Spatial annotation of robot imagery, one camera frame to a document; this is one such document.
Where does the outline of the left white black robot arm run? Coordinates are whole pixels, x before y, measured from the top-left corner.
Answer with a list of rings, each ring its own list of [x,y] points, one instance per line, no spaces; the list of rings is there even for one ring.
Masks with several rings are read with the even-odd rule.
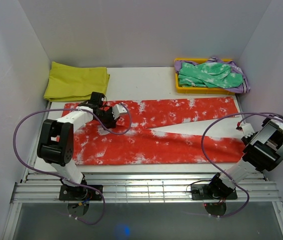
[[[123,104],[108,106],[105,101],[103,93],[93,92],[75,110],[56,120],[46,119],[41,127],[37,156],[56,170],[66,191],[77,200],[87,196],[88,188],[73,160],[74,133],[94,120],[105,130],[113,129],[120,117],[130,115]]]

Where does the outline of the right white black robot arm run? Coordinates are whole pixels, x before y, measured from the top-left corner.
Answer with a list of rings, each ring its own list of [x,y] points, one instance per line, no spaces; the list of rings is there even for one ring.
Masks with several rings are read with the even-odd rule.
[[[208,195],[226,199],[235,192],[236,184],[247,176],[270,172],[283,161],[283,118],[270,116],[262,122],[260,131],[249,123],[238,122],[237,130],[243,132],[245,144],[241,159],[223,173],[217,173],[207,186]]]

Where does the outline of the red tie-dye trousers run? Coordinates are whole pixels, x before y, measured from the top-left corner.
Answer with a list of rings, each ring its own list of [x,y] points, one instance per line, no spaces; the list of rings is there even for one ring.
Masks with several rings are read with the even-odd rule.
[[[216,120],[236,113],[232,97],[126,100],[129,122],[122,133],[109,133],[92,121],[74,134],[77,165],[235,163],[244,144],[233,137],[202,137],[160,131],[161,127]]]

